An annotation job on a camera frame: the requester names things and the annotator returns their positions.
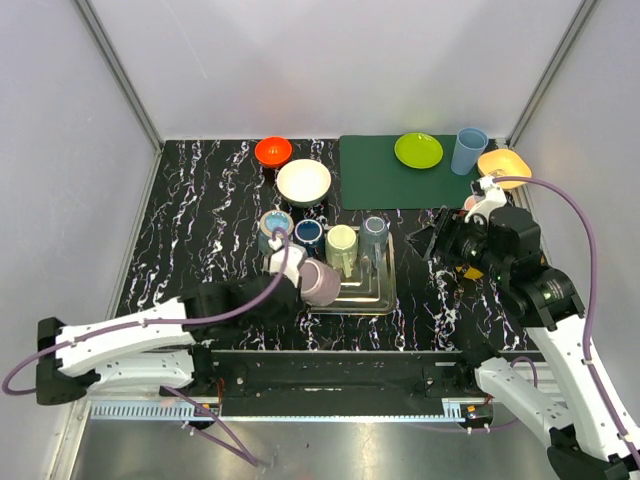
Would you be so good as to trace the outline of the dark blue mug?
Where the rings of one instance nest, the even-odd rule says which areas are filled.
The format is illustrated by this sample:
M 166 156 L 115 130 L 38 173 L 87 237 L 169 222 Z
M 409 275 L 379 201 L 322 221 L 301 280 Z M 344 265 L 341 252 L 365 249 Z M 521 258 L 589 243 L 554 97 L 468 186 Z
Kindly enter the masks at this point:
M 325 231 L 316 220 L 303 219 L 294 228 L 294 241 L 302 246 L 309 257 L 321 258 L 325 252 Z

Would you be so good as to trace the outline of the small yellow bowl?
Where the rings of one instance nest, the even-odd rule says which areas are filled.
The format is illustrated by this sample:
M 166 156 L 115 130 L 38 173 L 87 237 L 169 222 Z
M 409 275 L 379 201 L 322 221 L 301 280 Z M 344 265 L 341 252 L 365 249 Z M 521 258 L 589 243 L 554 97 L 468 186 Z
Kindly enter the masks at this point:
M 456 268 L 457 273 L 465 279 L 478 280 L 483 277 L 483 273 L 468 265 L 462 265 Z

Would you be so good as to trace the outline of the white ceramic bowl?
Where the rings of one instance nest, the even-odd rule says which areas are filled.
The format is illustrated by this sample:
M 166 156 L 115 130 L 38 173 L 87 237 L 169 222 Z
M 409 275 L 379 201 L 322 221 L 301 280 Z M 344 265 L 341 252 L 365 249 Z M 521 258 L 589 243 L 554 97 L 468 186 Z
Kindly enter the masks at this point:
M 331 187 L 329 169 L 312 159 L 293 160 L 284 165 L 276 177 L 280 195 L 291 205 L 301 208 L 320 204 Z

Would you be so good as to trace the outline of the blue mug yellow inside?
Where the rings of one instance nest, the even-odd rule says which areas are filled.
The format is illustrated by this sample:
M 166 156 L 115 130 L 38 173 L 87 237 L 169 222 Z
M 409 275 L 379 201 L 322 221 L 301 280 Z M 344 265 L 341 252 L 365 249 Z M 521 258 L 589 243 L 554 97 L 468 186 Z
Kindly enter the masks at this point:
M 258 248 L 264 255 L 269 255 L 273 249 L 269 245 L 273 232 L 277 229 L 283 229 L 288 237 L 292 236 L 294 222 L 292 217 L 281 210 L 269 210 L 265 212 L 259 221 L 258 229 Z

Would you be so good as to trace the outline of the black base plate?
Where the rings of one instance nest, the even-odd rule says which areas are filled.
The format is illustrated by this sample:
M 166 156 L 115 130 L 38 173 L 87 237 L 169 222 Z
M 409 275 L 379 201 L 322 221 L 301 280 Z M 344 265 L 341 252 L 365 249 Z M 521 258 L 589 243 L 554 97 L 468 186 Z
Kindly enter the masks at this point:
M 456 353 L 199 350 L 194 367 L 180 393 L 228 419 L 447 421 L 487 397 Z

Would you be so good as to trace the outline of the lime green plate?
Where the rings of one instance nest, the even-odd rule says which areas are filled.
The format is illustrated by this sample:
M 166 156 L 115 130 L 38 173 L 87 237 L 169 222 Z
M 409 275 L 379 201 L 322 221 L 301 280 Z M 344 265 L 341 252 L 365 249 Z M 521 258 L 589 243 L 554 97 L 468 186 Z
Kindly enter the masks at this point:
M 394 154 L 407 167 L 430 169 L 442 160 L 444 150 L 440 142 L 431 135 L 413 132 L 397 139 Z

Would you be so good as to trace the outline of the light green mug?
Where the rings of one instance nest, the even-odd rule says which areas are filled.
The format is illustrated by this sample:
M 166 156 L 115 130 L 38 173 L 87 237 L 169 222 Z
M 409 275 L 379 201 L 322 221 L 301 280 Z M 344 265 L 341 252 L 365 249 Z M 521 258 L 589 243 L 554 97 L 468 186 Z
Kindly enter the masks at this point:
M 333 226 L 326 234 L 325 244 L 327 263 L 350 278 L 358 254 L 356 231 L 347 225 Z

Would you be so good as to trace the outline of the orange red bowl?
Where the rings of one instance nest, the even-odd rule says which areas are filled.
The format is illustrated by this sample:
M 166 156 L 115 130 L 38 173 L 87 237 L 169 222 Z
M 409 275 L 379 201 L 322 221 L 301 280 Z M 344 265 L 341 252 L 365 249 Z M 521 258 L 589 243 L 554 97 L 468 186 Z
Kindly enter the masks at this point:
M 289 161 L 293 147 L 287 139 L 271 136 L 260 140 L 254 153 L 261 165 L 268 168 L 279 168 Z

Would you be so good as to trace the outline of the pink mug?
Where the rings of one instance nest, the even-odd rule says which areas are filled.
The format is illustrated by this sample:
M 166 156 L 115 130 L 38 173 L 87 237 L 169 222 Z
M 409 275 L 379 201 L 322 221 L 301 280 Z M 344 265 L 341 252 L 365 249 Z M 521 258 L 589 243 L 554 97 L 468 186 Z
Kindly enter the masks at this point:
M 476 197 L 471 195 L 465 200 L 463 209 L 470 211 L 476 205 L 476 203 L 477 203 Z

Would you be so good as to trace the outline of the silver metal tray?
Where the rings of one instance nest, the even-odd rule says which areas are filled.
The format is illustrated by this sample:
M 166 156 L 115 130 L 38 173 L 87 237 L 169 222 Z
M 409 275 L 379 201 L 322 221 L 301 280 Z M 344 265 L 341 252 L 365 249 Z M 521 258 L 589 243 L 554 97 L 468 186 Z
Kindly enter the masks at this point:
M 341 275 L 341 290 L 333 303 L 311 306 L 318 314 L 388 315 L 397 302 L 394 242 L 388 234 L 386 252 L 378 267 L 368 258 L 358 257 L 350 277 Z

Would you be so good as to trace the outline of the translucent purple cup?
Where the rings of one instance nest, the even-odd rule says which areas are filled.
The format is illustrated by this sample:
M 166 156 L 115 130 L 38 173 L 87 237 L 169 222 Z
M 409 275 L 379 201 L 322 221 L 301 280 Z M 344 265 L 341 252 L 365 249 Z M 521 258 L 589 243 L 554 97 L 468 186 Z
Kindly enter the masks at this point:
M 325 307 L 333 303 L 341 290 L 337 271 L 314 258 L 304 261 L 299 270 L 301 298 L 309 305 Z

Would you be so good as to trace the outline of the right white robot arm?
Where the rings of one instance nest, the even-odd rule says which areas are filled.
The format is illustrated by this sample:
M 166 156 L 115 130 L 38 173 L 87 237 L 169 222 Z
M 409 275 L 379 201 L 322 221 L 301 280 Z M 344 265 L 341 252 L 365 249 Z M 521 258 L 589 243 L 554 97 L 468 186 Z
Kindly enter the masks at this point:
M 636 479 L 639 450 L 615 426 L 589 369 L 585 308 L 569 277 L 543 261 L 540 227 L 522 208 L 502 206 L 481 218 L 442 208 L 432 224 L 409 235 L 423 258 L 468 264 L 498 286 L 508 315 L 544 357 L 562 400 L 556 402 L 520 377 L 492 347 L 464 350 L 454 384 L 466 396 L 492 396 L 546 449 L 561 479 Z

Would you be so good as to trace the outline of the dark green mat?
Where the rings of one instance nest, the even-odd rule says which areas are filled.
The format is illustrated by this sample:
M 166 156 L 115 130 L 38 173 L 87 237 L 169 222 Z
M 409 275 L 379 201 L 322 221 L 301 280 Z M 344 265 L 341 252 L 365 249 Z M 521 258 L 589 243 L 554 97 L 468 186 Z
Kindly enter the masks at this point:
M 345 210 L 427 209 L 461 207 L 480 177 L 476 168 L 459 176 L 450 163 L 456 137 L 438 135 L 442 160 L 429 169 L 401 163 L 394 146 L 397 135 L 344 135 L 339 138 L 341 203 Z

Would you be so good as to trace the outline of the grey-blue ceramic mug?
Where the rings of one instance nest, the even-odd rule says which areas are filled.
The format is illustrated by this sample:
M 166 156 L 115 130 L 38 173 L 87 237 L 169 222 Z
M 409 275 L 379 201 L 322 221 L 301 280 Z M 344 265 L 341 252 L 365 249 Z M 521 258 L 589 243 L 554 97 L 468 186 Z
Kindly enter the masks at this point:
M 375 268 L 379 268 L 387 250 L 387 223 L 381 217 L 369 216 L 363 220 L 358 236 L 360 257 L 368 259 Z

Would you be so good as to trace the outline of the yellow square dish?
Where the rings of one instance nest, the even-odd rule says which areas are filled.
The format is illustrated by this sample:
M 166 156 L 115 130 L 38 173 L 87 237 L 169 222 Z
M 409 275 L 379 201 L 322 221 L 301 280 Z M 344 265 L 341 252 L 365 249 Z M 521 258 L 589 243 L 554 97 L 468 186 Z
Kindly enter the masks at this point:
M 482 154 L 477 161 L 482 176 L 531 178 L 529 165 L 514 151 L 501 148 Z

